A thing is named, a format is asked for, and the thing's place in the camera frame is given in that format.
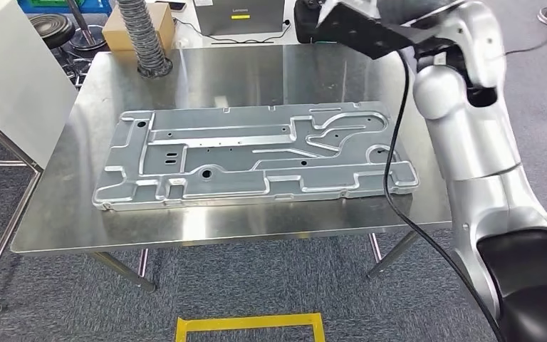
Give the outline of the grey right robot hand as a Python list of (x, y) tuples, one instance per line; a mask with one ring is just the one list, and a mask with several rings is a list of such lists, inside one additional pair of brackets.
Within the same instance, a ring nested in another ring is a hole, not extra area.
[(403, 25), (418, 19), (445, 5), (445, 0), (379, 0), (376, 1), (381, 21), (387, 24)]

